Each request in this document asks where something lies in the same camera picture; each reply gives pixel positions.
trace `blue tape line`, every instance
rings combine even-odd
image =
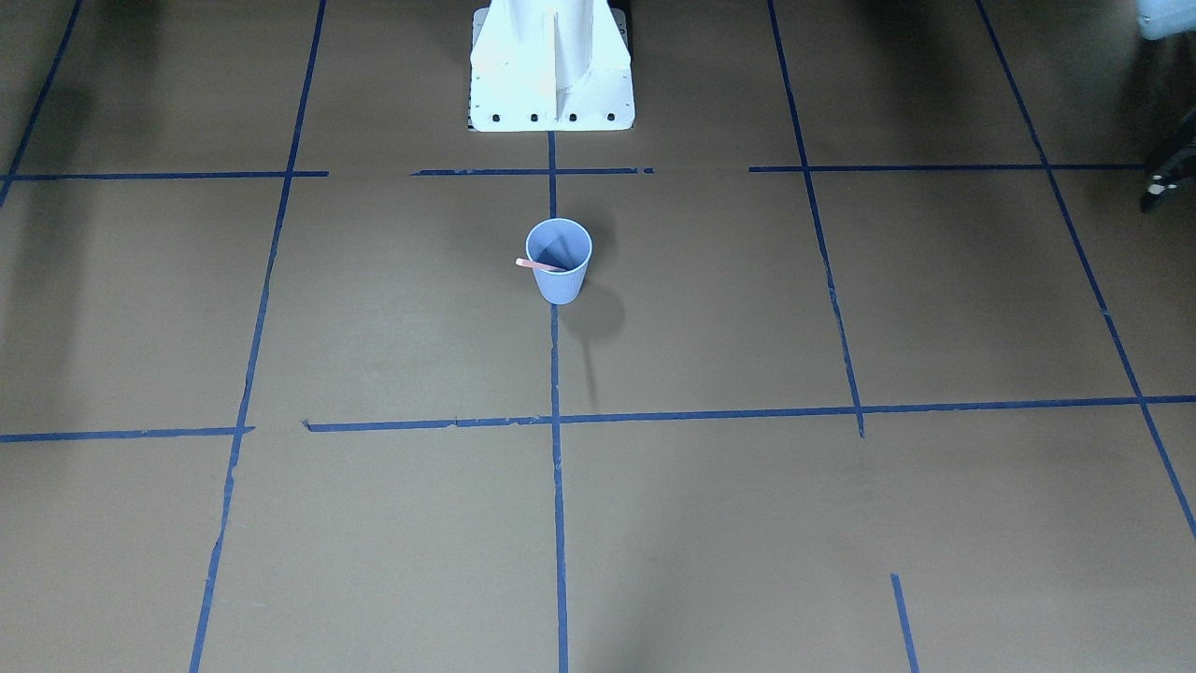
[[[932,403],[923,405],[868,405],[865,414],[927,414],[936,411],[1000,411],[1035,409],[1111,408],[1136,405],[1137,398],[1079,398],[1069,400],[1018,400],[996,403]]]
[[[1149,405],[1186,405],[1196,403],[1196,396],[1147,396]]]
[[[232,489],[234,484],[233,472],[240,460],[240,440],[237,435],[232,439],[232,449],[228,452],[228,467],[225,471],[224,504],[220,509],[220,532],[216,534],[216,543],[212,546],[212,556],[208,558],[208,575],[203,583],[203,602],[200,605],[200,623],[195,629],[195,647],[191,648],[191,663],[188,668],[190,673],[199,673],[200,660],[203,656],[203,638],[208,631],[208,619],[212,616],[212,598],[216,588],[216,574],[220,570],[220,555],[224,552],[224,537],[228,530],[228,510],[232,504]]]
[[[154,430],[99,430],[92,433],[25,433],[0,435],[0,445],[24,442],[83,442],[91,440],[161,440],[173,438],[233,438],[251,433],[242,428],[164,428]]]
[[[855,416],[852,408],[764,409],[725,411],[631,412],[562,416],[562,424],[626,423],[646,421],[718,421],[728,418],[794,418],[804,416]]]
[[[905,612],[905,594],[901,589],[901,577],[891,574],[889,579],[893,583],[893,599],[897,601],[897,617],[901,619],[901,634],[905,640],[905,656],[909,659],[909,673],[919,673],[917,650],[914,649],[914,632],[909,628],[909,614]]]
[[[1001,61],[1001,68],[1005,71],[1005,78],[1009,82],[1009,90],[1013,92],[1013,97],[1018,102],[1018,109],[1021,111],[1021,117],[1025,120],[1026,128],[1030,130],[1030,139],[1033,141],[1035,149],[1038,151],[1038,158],[1046,171],[1046,178],[1050,181],[1051,191],[1055,194],[1055,202],[1058,204],[1060,213],[1063,215],[1063,221],[1067,224],[1067,231],[1072,237],[1072,244],[1075,246],[1075,253],[1080,257],[1080,263],[1084,265],[1084,273],[1088,277],[1088,286],[1092,287],[1092,294],[1096,296],[1097,305],[1100,307],[1100,312],[1105,318],[1105,325],[1109,328],[1109,335],[1113,341],[1113,347],[1117,349],[1117,356],[1121,359],[1122,367],[1125,369],[1125,378],[1129,379],[1129,385],[1134,391],[1139,408],[1142,410],[1142,418],[1146,421],[1146,427],[1151,432],[1151,439],[1154,440],[1154,448],[1159,454],[1159,459],[1163,461],[1163,467],[1167,473],[1167,479],[1171,482],[1171,489],[1176,494],[1176,500],[1179,501],[1179,509],[1183,512],[1184,519],[1188,521],[1188,530],[1192,538],[1196,539],[1196,518],[1192,515],[1191,507],[1188,503],[1188,496],[1184,495],[1183,487],[1179,483],[1179,477],[1176,475],[1176,471],[1171,465],[1171,458],[1167,455],[1167,449],[1154,426],[1154,417],[1151,415],[1151,408],[1146,397],[1142,394],[1141,386],[1139,386],[1137,377],[1134,374],[1134,368],[1130,366],[1129,356],[1125,354],[1125,348],[1122,345],[1121,336],[1117,332],[1117,325],[1113,324],[1112,314],[1109,312],[1109,305],[1105,302],[1105,296],[1100,292],[1100,285],[1097,282],[1097,276],[1092,271],[1092,264],[1088,263],[1088,256],[1084,251],[1084,244],[1080,241],[1080,234],[1075,228],[1075,222],[1072,220],[1072,213],[1067,207],[1067,201],[1063,198],[1063,191],[1058,186],[1058,181],[1055,179],[1055,172],[1051,170],[1050,161],[1046,159],[1046,151],[1043,148],[1042,140],[1038,137],[1038,130],[1035,128],[1033,118],[1030,116],[1030,109],[1026,106],[1026,102],[1021,97],[1021,90],[1018,87],[1018,82],[1013,77],[1013,69],[1009,67],[1008,59],[1005,57],[1005,50],[1001,48],[1001,41],[996,36],[996,29],[993,26],[991,19],[989,19],[983,0],[976,0],[976,8],[980,11],[981,19],[984,22],[984,27],[988,30],[988,36],[993,41],[993,48],[996,50],[996,56]]]
[[[556,216],[556,133],[548,131],[548,216]]]
[[[1159,396],[1147,397],[1149,405],[1196,404],[1196,396]],[[791,408],[791,409],[755,409],[755,410],[714,410],[714,411],[671,411],[671,412],[629,412],[594,414],[561,416],[562,426],[587,423],[642,423],[653,421],[719,421],[733,418],[799,418],[817,416],[855,416],[892,415],[892,414],[934,414],[968,411],[1018,411],[1037,409],[1075,409],[1075,408],[1116,408],[1135,406],[1137,398],[1074,398],[1057,400],[997,400],[988,403],[928,403],[917,405],[861,405],[830,408]],[[432,421],[386,421],[372,423],[309,423],[304,428],[310,433],[377,433],[390,430],[422,430],[440,428],[493,428],[504,426],[547,426],[551,417],[518,416],[494,418],[452,418]]]
[[[1142,170],[1143,164],[1051,164],[1054,170]],[[889,164],[820,166],[748,166],[748,172],[926,172],[1043,170],[1043,164]]]
[[[245,177],[328,177],[327,170],[232,170],[212,172],[63,172],[14,175],[14,182],[57,179],[231,179]]]
[[[507,418],[443,418],[435,421],[384,421],[377,423],[309,423],[309,433],[377,433],[383,430],[427,430],[440,428],[496,428],[504,426],[548,426],[551,417],[518,416]]]
[[[561,471],[561,362],[557,329],[557,307],[551,304],[553,331],[553,484],[556,488],[554,513],[556,518],[556,638],[560,673],[569,673],[569,611],[566,600],[565,571],[565,483]]]
[[[466,175],[548,175],[547,169],[425,169],[411,177],[460,177]]]
[[[249,363],[245,367],[245,391],[242,394],[240,408],[237,412],[237,426],[245,426],[249,417],[249,402],[254,392],[254,378],[257,369],[257,357],[262,347],[262,331],[266,328],[266,310],[270,299],[270,277],[274,274],[274,261],[279,253],[279,239],[282,234],[282,221],[287,213],[287,200],[291,196],[291,181],[293,179],[295,160],[299,155],[299,140],[303,136],[303,121],[307,110],[307,96],[311,93],[311,79],[316,72],[316,54],[319,49],[319,35],[324,25],[324,7],[327,0],[319,0],[319,10],[316,13],[316,29],[312,32],[311,51],[307,54],[307,71],[304,74],[303,93],[299,96],[299,111],[295,114],[294,133],[291,137],[291,155],[287,159],[286,177],[282,179],[282,195],[279,197],[279,214],[274,220],[274,237],[270,240],[270,256],[266,263],[266,277],[262,281],[262,294],[257,306],[257,322],[254,326],[254,342],[249,350]],[[216,543],[212,547],[212,558],[208,562],[208,577],[203,586],[203,602],[200,607],[200,619],[195,628],[195,646],[191,649],[190,673],[199,673],[200,661],[203,657],[203,641],[208,630],[208,619],[212,614],[212,596],[215,593],[216,575],[220,570],[220,555],[224,551],[225,531],[228,527],[228,510],[232,507],[232,491],[234,485],[233,473],[237,463],[240,460],[242,435],[233,438],[232,448],[228,452],[228,470],[225,473],[224,504],[220,512],[220,533]]]
[[[615,167],[615,169],[556,169],[556,175],[635,175],[640,172],[641,169],[637,167]],[[642,169],[643,172],[649,172],[649,169]]]
[[[465,177],[478,175],[635,175],[640,171],[655,172],[652,167],[580,167],[580,169],[423,169],[411,177]]]
[[[59,73],[59,66],[62,63],[62,55],[66,54],[67,44],[71,42],[71,35],[74,32],[75,20],[79,18],[79,10],[83,7],[83,0],[75,0],[74,6],[71,8],[71,18],[67,19],[67,27],[62,31],[62,39],[59,42],[59,49],[54,53],[54,62],[50,63],[50,72],[45,74],[45,81],[42,82],[42,90],[37,93],[37,100],[33,103],[33,109],[29,114],[29,121],[25,123],[25,130],[20,134],[20,143],[17,145],[17,152],[12,155],[12,163],[8,164],[8,177],[17,175],[17,169],[20,167],[20,161],[25,158],[25,149],[29,148],[29,139],[33,136],[33,126],[37,124],[37,117],[42,114],[42,106],[45,105],[45,98],[50,94],[50,86],[54,84],[54,78]],[[8,189],[12,186],[11,179],[5,179],[4,185],[0,186],[0,208],[4,207],[5,200],[8,198]]]
[[[773,39],[776,42],[776,57],[781,65],[781,79],[785,81],[785,96],[789,102],[789,117],[793,121],[793,137],[798,142],[798,154],[801,157],[803,169],[808,169],[810,158],[806,155],[806,142],[801,134],[801,120],[798,116],[798,104],[793,96],[793,85],[789,80],[789,65],[785,59],[785,45],[781,43],[781,26],[776,20],[776,6],[773,0],[768,0],[768,16],[773,22]],[[864,438],[864,414],[860,411],[860,390],[855,384],[855,368],[852,366],[852,350],[847,344],[847,329],[843,325],[843,312],[838,305],[838,292],[835,289],[835,273],[830,264],[830,252],[826,250],[826,237],[823,234],[822,216],[818,213],[818,197],[814,195],[814,181],[808,170],[803,170],[806,182],[806,196],[810,198],[810,214],[814,220],[814,234],[818,237],[818,251],[822,253],[823,267],[826,269],[826,290],[830,293],[830,305],[835,311],[835,322],[838,324],[838,339],[843,348],[843,367],[847,371],[847,384],[852,390],[852,404],[855,405],[855,423]]]
[[[1137,170],[1145,171],[1146,164],[1051,164],[1052,170]]]

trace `white object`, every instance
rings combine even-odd
[[[621,32],[606,0],[493,0],[474,13],[471,126],[630,128],[631,56]]]
[[[543,264],[543,263],[539,263],[539,262],[533,262],[531,259],[525,259],[523,257],[515,257],[515,264],[521,265],[521,267],[526,267],[526,268],[538,268],[541,270],[553,270],[553,271],[569,270],[567,268],[561,268],[559,265]]]
[[[1196,30],[1196,0],[1137,0],[1137,26],[1147,39]]]

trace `brown floor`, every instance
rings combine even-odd
[[[636,0],[481,134],[481,4],[0,0],[0,671],[1192,669],[1192,36]]]

